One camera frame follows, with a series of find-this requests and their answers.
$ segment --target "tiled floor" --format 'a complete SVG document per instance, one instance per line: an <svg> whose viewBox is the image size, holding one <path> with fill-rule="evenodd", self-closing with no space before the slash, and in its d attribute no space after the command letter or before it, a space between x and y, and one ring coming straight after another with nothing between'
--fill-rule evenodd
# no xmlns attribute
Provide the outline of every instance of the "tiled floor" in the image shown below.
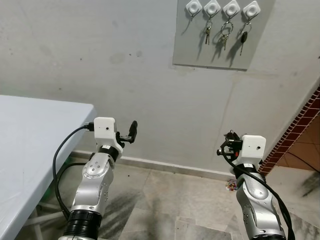
<svg viewBox="0 0 320 240"><path fill-rule="evenodd" d="M320 116L314 119L289 152L277 163L282 167L313 170L296 156L320 171Z"/></svg>
<svg viewBox="0 0 320 240"><path fill-rule="evenodd" d="M319 239L319 188L303 196L308 191L303 183L311 174L306 170L276 167L267 177L292 213L297 240ZM61 195L69 205L80 179L81 167L75 166L61 180ZM117 164L100 237L108 240L247 240L236 193L227 191L225 184L214 179ZM47 202L56 204L53 195ZM43 224L44 239L57 240L65 224L63 218ZM16 238L33 239L31 227L22 229Z"/></svg>

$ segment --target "key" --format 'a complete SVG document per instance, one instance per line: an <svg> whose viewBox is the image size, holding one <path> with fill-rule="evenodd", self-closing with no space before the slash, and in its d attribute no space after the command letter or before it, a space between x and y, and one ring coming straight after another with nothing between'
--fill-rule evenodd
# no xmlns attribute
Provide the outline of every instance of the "key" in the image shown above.
<svg viewBox="0 0 320 240"><path fill-rule="evenodd" d="M211 31L211 26L208 26L205 28L205 44L210 44L210 31Z"/></svg>
<svg viewBox="0 0 320 240"><path fill-rule="evenodd" d="M222 35L222 41L223 41L223 46L224 46L224 50L226 50L226 45L227 45L227 40L228 40L228 35Z"/></svg>
<svg viewBox="0 0 320 240"><path fill-rule="evenodd" d="M242 45L241 45L241 50L240 50L240 56L241 56L241 54L242 54L242 48L244 47L244 43L245 43L245 41L247 41L247 37L248 37L248 32L245 31L245 32L242 34L242 36L241 36L241 43L242 43Z"/></svg>

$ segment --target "baseboard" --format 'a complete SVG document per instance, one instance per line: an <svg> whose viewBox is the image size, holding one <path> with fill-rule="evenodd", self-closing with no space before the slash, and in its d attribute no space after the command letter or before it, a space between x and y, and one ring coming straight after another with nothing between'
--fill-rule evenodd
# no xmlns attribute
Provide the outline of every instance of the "baseboard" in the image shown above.
<svg viewBox="0 0 320 240"><path fill-rule="evenodd" d="M92 152L89 151L75 150L71 153L71 157L88 159L91 154ZM235 176L229 172L213 171L197 167L182 166L160 161L141 159L137 157L122 156L120 159L116 161L116 163L145 169L154 169L177 174L186 174L203 178L216 179L221 181L236 179Z"/></svg>

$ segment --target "gray wall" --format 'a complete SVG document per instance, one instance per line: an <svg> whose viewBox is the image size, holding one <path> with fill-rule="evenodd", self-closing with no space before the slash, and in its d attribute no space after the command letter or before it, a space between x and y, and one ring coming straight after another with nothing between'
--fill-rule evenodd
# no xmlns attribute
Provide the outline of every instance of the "gray wall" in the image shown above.
<svg viewBox="0 0 320 240"><path fill-rule="evenodd" d="M176 1L2 0L0 94L94 104L122 132L138 121L126 156L227 172L224 133L269 151L319 84L319 8L277 0L241 72L172 65Z"/></svg>

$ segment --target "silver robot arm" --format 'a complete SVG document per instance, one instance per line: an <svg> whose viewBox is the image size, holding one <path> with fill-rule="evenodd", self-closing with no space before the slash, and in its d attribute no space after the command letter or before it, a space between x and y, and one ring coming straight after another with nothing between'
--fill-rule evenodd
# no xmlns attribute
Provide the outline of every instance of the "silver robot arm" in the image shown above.
<svg viewBox="0 0 320 240"><path fill-rule="evenodd" d="M122 156L125 144L133 143L138 124L134 121L129 135L120 136L111 117L94 119L97 152L82 170L82 181L76 191L64 234L59 240L97 240L108 200L108 189L114 179L115 162Z"/></svg>
<svg viewBox="0 0 320 240"><path fill-rule="evenodd" d="M233 163L266 182L263 175L257 172L266 146L262 136L244 135L240 139L231 131L226 135L224 144L217 151L225 154ZM280 218L273 206L273 195L261 183L232 168L235 174L238 190L236 198L242 208L243 222L250 240L285 240L286 235L281 226Z"/></svg>

